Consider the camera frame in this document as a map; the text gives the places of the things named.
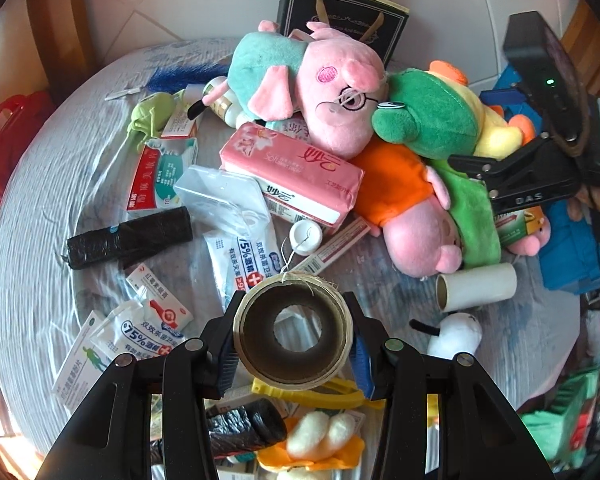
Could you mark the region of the green yellow duck plush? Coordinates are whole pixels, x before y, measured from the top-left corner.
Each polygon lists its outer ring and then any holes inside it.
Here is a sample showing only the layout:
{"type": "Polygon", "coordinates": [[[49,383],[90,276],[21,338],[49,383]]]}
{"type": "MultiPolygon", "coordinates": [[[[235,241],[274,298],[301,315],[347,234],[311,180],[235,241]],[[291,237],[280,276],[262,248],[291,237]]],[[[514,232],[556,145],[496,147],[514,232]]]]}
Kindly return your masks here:
{"type": "Polygon", "coordinates": [[[503,159],[535,137],[527,116],[506,119],[480,101],[466,75],[441,60],[426,70],[408,68],[388,77],[388,100],[372,116],[377,135],[428,159],[451,155],[503,159]]]}

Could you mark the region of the brown paper tape roll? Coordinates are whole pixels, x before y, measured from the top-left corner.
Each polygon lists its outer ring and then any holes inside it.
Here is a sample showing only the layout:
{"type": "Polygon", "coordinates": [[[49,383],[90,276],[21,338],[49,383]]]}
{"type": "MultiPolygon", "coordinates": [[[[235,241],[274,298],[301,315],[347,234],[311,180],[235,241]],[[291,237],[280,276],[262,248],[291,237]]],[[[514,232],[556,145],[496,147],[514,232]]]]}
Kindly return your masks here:
{"type": "Polygon", "coordinates": [[[353,321],[334,285],[289,272],[267,278],[239,300],[233,340],[253,377],[303,391],[341,372],[353,344],[353,321]]]}

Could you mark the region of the pink pig plush orange shirt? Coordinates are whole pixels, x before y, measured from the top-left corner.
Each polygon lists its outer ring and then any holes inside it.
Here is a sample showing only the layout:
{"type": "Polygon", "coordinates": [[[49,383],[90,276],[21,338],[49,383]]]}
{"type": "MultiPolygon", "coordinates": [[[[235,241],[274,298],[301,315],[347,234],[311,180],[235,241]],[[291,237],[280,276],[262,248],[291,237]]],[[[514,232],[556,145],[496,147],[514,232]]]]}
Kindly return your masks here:
{"type": "Polygon", "coordinates": [[[437,171],[406,146],[379,136],[351,162],[364,171],[354,211],[382,235],[393,265],[411,278],[457,271],[460,233],[437,171]]]}

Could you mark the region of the pink soft tissue pack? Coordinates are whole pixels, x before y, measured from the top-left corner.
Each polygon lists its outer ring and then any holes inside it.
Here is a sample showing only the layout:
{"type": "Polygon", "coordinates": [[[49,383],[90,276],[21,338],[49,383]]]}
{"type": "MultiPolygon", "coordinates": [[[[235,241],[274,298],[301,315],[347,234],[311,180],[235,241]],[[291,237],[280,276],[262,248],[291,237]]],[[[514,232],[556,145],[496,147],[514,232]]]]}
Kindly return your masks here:
{"type": "Polygon", "coordinates": [[[220,149],[221,167],[252,177],[270,211],[337,231],[353,209],[364,171],[299,139],[246,122],[220,149]]]}

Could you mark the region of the white green medicine box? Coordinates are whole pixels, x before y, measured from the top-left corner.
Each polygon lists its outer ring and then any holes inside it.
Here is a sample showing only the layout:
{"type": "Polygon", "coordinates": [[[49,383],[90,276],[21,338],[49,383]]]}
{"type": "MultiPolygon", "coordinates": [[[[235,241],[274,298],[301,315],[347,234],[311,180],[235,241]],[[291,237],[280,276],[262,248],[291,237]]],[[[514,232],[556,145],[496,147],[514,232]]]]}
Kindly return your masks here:
{"type": "Polygon", "coordinates": [[[53,384],[53,394],[69,413],[78,408],[111,362],[93,341],[95,330],[104,319],[97,311],[90,313],[53,384]]]}

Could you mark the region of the green orange medicine box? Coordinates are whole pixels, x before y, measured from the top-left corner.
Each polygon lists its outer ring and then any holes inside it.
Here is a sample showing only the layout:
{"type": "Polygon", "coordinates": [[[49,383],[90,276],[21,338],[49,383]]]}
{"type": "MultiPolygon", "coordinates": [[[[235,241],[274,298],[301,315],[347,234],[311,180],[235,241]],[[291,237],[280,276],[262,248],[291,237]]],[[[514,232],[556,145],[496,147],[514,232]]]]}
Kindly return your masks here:
{"type": "Polygon", "coordinates": [[[542,229],[545,216],[540,206],[497,214],[494,224],[500,243],[504,247],[519,242],[542,229]]]}

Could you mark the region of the blue plastic crate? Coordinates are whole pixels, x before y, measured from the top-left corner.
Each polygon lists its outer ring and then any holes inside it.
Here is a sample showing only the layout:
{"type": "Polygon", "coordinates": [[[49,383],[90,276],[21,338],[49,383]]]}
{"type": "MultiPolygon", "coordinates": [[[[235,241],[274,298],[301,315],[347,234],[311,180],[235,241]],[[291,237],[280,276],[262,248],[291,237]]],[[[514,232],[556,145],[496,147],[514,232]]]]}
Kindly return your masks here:
{"type": "MultiPolygon", "coordinates": [[[[480,98],[486,98],[488,104],[501,105],[506,119],[523,114],[531,119],[536,133],[545,131],[546,121],[531,105],[530,98],[497,98],[495,90],[510,90],[520,82],[520,76],[513,66],[507,65],[498,81],[490,91],[480,93],[480,98]]],[[[597,100],[600,110],[600,99],[597,100]]],[[[579,222],[572,221],[568,216],[567,201],[548,203],[542,209],[550,222],[550,239],[540,249],[539,262],[545,288],[562,290],[575,295],[600,289],[600,266],[597,253],[600,244],[596,243],[592,226],[588,223],[588,212],[579,222]]]]}

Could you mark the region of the white plush toy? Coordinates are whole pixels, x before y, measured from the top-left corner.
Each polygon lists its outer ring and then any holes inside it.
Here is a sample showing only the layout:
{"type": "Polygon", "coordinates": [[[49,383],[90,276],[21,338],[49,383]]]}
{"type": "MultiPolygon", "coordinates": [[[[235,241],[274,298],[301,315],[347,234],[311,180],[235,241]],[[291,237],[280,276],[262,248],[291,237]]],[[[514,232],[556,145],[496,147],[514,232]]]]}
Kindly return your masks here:
{"type": "Polygon", "coordinates": [[[459,353],[474,356],[483,335],[479,321],[473,315],[464,312],[448,315],[438,326],[412,318],[410,326],[413,330],[430,336],[428,356],[446,360],[452,360],[459,353]]]}

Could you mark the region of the pink pig plush red dress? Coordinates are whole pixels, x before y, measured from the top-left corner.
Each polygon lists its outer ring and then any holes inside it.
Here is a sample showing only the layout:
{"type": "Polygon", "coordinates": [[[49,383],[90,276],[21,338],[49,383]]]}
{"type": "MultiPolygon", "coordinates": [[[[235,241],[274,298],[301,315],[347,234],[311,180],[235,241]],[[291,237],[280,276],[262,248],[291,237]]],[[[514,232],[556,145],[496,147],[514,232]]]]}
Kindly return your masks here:
{"type": "Polygon", "coordinates": [[[550,240],[550,220],[540,206],[524,211],[524,226],[533,231],[508,245],[506,249],[517,256],[534,257],[550,240]]]}

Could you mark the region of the alcohol wipes pack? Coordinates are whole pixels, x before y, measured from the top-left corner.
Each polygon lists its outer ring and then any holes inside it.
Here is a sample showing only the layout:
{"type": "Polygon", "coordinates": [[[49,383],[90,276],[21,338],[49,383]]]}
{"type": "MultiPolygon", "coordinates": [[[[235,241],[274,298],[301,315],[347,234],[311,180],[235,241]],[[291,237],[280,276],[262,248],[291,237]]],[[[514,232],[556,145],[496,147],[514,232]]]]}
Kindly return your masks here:
{"type": "Polygon", "coordinates": [[[144,360],[168,354],[184,341],[183,330],[164,326],[149,302],[136,293],[107,315],[93,341],[110,360],[122,353],[144,360]]]}
{"type": "Polygon", "coordinates": [[[204,233],[204,241],[223,309],[230,304],[234,292],[249,292],[279,274],[283,266],[272,221],[250,237],[212,230],[204,233]]]}

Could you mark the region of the green plush hat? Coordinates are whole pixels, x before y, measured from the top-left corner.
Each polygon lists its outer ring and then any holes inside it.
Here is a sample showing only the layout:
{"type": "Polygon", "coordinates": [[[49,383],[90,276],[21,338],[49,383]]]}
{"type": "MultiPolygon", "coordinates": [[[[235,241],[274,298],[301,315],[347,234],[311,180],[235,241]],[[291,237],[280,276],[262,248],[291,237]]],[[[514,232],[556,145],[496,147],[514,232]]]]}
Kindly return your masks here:
{"type": "Polygon", "coordinates": [[[449,213],[460,234],[463,268],[498,264],[501,243],[484,185],[452,169],[446,160],[434,160],[430,166],[437,171],[450,194],[449,213]]]}

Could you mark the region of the red ointment box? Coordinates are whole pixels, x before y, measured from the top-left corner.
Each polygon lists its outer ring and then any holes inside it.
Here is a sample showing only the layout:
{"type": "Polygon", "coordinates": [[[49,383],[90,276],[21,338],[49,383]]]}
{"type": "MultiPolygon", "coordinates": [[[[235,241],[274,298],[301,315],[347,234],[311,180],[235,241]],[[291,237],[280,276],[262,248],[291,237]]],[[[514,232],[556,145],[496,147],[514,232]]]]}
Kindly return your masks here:
{"type": "Polygon", "coordinates": [[[126,277],[126,281],[149,302],[149,307],[157,313],[164,326],[180,332],[193,321],[193,315],[189,310],[155,276],[146,263],[140,263],[126,277]]]}

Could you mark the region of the white cardboard tube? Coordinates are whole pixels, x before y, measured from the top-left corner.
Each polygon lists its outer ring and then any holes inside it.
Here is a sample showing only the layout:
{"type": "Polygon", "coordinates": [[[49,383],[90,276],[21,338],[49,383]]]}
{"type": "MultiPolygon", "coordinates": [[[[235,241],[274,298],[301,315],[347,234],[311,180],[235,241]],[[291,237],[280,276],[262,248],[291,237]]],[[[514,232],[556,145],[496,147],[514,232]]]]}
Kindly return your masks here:
{"type": "Polygon", "coordinates": [[[439,274],[436,297],[442,312],[450,313],[509,300],[517,290],[517,273],[510,263],[439,274]]]}

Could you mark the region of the yellow plastic clip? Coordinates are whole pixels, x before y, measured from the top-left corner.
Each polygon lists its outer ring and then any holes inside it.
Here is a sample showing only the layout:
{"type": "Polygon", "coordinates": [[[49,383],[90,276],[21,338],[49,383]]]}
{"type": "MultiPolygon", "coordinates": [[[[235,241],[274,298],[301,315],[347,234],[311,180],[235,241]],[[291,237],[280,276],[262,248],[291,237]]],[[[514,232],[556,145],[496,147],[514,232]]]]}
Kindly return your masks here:
{"type": "Polygon", "coordinates": [[[251,392],[272,399],[299,404],[306,408],[326,408],[326,410],[350,410],[368,403],[364,393],[352,380],[332,378],[323,385],[309,390],[285,390],[254,378],[251,392]]]}

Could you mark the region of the black garbage bag roll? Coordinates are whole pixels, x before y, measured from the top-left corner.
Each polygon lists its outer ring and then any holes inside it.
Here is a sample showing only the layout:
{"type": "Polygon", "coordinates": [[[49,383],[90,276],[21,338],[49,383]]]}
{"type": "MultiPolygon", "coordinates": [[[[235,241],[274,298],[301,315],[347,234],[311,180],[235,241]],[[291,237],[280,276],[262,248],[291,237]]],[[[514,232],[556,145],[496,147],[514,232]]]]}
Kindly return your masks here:
{"type": "Polygon", "coordinates": [[[71,237],[64,259],[72,270],[110,261],[128,266],[188,243],[193,236],[192,217],[185,207],[178,207],[71,237]]]}

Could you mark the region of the black gift bag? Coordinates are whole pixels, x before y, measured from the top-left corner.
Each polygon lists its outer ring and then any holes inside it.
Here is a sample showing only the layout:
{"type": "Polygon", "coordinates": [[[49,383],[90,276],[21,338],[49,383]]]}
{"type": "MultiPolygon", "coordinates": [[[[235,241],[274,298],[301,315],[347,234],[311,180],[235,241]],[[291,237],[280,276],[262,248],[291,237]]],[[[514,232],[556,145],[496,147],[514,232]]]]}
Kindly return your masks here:
{"type": "Polygon", "coordinates": [[[390,0],[279,0],[277,23],[283,35],[310,30],[307,22],[323,22],[371,47],[388,65],[410,16],[390,0]]]}

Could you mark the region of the long red white box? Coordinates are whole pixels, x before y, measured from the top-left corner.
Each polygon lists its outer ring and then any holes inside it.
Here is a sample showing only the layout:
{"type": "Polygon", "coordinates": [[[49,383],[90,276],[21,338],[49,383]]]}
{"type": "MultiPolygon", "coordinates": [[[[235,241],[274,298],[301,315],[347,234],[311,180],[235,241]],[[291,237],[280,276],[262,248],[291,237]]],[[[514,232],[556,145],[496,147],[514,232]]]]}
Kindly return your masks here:
{"type": "Polygon", "coordinates": [[[304,258],[292,272],[320,275],[349,249],[370,232],[370,225],[363,218],[355,218],[338,231],[312,255],[304,258]]]}

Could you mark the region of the pink pig plush teal shirt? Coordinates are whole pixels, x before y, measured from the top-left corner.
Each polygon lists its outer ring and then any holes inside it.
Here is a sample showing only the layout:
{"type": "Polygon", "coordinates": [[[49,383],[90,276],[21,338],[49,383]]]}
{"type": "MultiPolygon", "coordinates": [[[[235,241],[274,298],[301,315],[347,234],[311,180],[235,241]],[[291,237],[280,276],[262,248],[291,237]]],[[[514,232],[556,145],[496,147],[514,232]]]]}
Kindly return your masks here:
{"type": "Polygon", "coordinates": [[[205,94],[205,107],[233,92],[254,119],[279,122],[299,113],[311,143],[343,159],[374,135],[372,116],[386,95],[386,71],[366,44],[322,22],[284,36],[271,21],[235,48],[226,81],[205,94]]]}

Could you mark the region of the clear plastic zip bag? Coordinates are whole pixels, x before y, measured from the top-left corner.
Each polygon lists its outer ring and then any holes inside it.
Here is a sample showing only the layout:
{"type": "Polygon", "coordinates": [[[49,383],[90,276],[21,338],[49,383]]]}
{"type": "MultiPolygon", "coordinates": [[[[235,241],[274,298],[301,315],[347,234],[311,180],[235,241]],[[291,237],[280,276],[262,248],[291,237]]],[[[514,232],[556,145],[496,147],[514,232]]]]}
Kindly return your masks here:
{"type": "Polygon", "coordinates": [[[260,185],[242,174],[193,165],[174,190],[194,220],[233,236],[252,237],[271,222],[260,185]]]}

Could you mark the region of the red white medicine box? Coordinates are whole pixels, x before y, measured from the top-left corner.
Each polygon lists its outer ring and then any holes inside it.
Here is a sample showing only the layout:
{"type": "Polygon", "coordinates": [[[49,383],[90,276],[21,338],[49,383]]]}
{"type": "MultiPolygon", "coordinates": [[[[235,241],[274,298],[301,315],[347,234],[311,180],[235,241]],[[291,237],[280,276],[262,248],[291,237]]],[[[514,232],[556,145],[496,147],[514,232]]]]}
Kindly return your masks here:
{"type": "Polygon", "coordinates": [[[140,152],[126,211],[130,214],[182,206],[176,181],[197,159],[196,138],[151,138],[140,152]]]}

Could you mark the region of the green cloth pouch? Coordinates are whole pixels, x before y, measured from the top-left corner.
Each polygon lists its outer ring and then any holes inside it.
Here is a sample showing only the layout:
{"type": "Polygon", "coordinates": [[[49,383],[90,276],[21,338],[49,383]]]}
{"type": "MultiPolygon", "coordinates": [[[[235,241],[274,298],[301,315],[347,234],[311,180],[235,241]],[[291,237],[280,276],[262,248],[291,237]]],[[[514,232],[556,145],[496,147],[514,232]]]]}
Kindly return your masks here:
{"type": "Polygon", "coordinates": [[[137,154],[143,151],[148,140],[160,136],[181,99],[181,91],[155,92],[135,105],[126,127],[126,136],[132,141],[137,154]]]}

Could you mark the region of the red handbag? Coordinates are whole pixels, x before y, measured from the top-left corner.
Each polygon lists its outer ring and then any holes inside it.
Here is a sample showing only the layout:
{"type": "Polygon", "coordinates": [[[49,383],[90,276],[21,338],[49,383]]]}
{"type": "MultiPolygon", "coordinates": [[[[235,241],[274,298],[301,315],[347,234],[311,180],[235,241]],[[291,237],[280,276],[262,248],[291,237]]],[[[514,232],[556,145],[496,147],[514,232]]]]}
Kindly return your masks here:
{"type": "Polygon", "coordinates": [[[54,110],[47,91],[16,94],[0,103],[0,203],[21,156],[54,110]]]}

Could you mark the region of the white bottle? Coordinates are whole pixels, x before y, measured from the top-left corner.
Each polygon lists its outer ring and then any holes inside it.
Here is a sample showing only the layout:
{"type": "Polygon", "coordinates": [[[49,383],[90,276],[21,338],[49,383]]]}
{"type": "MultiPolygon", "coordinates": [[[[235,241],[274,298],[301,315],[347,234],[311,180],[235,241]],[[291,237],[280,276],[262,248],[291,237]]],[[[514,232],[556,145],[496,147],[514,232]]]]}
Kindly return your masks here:
{"type": "Polygon", "coordinates": [[[239,129],[251,117],[245,113],[225,76],[211,79],[202,90],[202,102],[229,127],[239,129]]]}

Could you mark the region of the blue feather duster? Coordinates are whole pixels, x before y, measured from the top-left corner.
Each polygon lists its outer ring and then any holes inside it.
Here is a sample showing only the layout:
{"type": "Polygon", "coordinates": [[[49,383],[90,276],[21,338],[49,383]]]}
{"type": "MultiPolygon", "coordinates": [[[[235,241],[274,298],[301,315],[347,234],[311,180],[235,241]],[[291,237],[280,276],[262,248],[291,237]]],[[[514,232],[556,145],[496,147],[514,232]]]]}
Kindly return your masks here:
{"type": "Polygon", "coordinates": [[[125,96],[135,96],[143,91],[149,93],[175,93],[184,89],[189,84],[206,84],[215,77],[226,76],[227,73],[227,64],[159,67],[144,84],[110,92],[105,96],[105,100],[113,101],[125,96]]]}

